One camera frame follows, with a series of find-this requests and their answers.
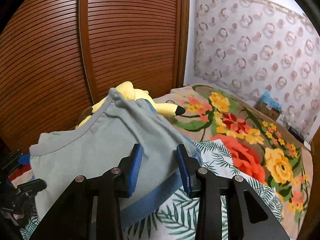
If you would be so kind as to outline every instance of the palm leaf pattern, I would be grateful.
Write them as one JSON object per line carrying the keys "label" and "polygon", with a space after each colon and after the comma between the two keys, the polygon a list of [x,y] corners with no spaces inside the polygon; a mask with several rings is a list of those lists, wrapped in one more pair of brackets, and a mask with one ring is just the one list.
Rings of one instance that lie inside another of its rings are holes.
{"label": "palm leaf pattern", "polygon": [[[240,172],[233,166],[228,149],[220,140],[196,143],[204,161],[203,167],[223,177],[232,178],[241,174],[271,209],[275,217],[283,219],[282,203],[268,186]],[[221,197],[222,240],[228,239],[228,215],[226,198]],[[139,223],[124,231],[126,239],[193,240],[196,233],[199,199],[190,199],[179,188],[157,210]]]}

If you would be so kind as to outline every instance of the wallpaper circle pattern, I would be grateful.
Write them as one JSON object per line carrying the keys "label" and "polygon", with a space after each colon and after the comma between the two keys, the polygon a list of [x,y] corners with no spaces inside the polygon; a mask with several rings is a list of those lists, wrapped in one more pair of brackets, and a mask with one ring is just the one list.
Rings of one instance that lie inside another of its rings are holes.
{"label": "wallpaper circle pattern", "polygon": [[195,76],[258,101],[268,90],[308,135],[320,109],[320,38],[306,16],[267,0],[196,0]]}

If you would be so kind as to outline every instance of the wooden wardrobe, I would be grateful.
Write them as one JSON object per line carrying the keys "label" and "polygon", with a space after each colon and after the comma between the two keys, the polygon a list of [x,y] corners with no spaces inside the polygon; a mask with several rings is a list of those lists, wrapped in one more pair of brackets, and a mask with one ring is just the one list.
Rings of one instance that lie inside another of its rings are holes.
{"label": "wooden wardrobe", "polygon": [[189,0],[25,0],[0,35],[0,136],[28,152],[123,81],[183,84]]}

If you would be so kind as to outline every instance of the floral blanket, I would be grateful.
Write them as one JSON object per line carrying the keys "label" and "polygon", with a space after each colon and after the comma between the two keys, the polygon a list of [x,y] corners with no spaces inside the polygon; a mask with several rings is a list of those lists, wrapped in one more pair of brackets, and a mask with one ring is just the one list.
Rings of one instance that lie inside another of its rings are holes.
{"label": "floral blanket", "polygon": [[197,141],[220,139],[240,171],[274,188],[283,204],[281,224],[296,239],[308,208],[310,152],[284,127],[232,95],[206,85],[174,89],[154,99],[186,109],[172,125]]}
{"label": "floral blanket", "polygon": [[[203,167],[216,175],[232,178],[243,176],[250,186],[281,221],[282,203],[270,188],[234,166],[233,158],[221,140],[196,143],[204,161]],[[139,223],[124,230],[124,239],[129,240],[193,240],[196,233],[199,199],[190,199],[181,187],[158,209]],[[226,198],[221,196],[222,240],[228,239],[228,220]]]}

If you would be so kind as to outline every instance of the stuffed animal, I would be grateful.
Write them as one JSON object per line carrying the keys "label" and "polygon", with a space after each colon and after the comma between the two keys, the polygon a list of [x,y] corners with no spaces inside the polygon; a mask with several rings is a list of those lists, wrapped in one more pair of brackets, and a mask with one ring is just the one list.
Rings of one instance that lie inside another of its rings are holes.
{"label": "stuffed animal", "polygon": [[[116,90],[121,93],[124,98],[128,101],[137,100],[137,99],[145,99],[150,102],[153,108],[156,110],[158,114],[168,115],[168,116],[176,116],[182,115],[185,113],[185,109],[181,106],[177,106],[175,104],[170,103],[160,103],[157,104],[153,101],[151,96],[149,96],[149,92],[146,90],[135,89],[130,81],[123,82],[122,84],[116,87]],[[87,108],[79,117],[78,125],[76,128],[82,126],[89,118],[91,114],[95,113],[105,102],[107,97],[103,98],[100,102],[96,103],[94,106],[90,106]]]}

